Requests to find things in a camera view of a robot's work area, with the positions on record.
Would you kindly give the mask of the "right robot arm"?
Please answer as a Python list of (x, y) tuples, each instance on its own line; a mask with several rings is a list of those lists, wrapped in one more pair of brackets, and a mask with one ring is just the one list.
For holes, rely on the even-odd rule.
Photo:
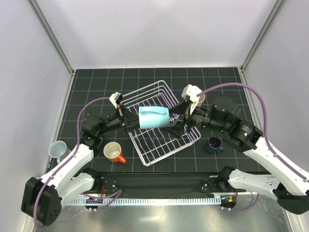
[(254, 124), (239, 118), (240, 108), (229, 96), (213, 100), (211, 110), (196, 107), (185, 99), (169, 109), (178, 118), (163, 130), (179, 139), (192, 127), (222, 133), (222, 141), (232, 149), (260, 163), (272, 176), (261, 176), (225, 166), (217, 177), (208, 177), (205, 193), (249, 190), (274, 199), (282, 208), (296, 215), (309, 210), (309, 182), (300, 168), (267, 143), (266, 136)]

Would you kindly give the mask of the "light blue mug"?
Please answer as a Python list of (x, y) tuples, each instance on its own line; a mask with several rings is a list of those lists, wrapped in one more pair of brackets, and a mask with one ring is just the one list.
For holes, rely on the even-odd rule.
[(153, 129), (169, 124), (169, 109), (162, 106), (140, 106), (139, 122), (141, 129)]

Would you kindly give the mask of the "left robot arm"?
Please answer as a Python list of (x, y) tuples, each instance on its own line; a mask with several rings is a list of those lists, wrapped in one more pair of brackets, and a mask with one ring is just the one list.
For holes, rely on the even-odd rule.
[(84, 166), (102, 151), (105, 133), (120, 128), (130, 132), (139, 126), (138, 115), (129, 112), (123, 105), (106, 118), (85, 114), (75, 148), (48, 173), (40, 178), (31, 177), (26, 182), (22, 212), (32, 217), (38, 228), (49, 226), (75, 197), (87, 191), (100, 192), (103, 187), (101, 174)]

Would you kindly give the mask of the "pale blue mug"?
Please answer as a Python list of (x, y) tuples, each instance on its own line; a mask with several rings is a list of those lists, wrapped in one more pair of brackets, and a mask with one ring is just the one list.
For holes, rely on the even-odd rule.
[(70, 150), (64, 141), (55, 141), (49, 146), (48, 149), (49, 156), (56, 159), (57, 164), (61, 163), (61, 161), (68, 156), (69, 153)]

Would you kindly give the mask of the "orange mug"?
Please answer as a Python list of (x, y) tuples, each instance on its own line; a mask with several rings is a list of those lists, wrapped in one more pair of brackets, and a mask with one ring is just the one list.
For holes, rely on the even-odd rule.
[(119, 143), (109, 142), (103, 149), (104, 156), (111, 162), (126, 163), (126, 159), (123, 157), (123, 151)]

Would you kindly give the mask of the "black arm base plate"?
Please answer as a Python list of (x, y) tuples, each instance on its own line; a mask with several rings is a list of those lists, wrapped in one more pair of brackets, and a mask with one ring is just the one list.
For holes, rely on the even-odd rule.
[(121, 198), (134, 199), (189, 199), (205, 198), (202, 183), (218, 172), (193, 173), (120, 173), (101, 172), (100, 180), (94, 185), (94, 192), (111, 194), (111, 185), (122, 190)]

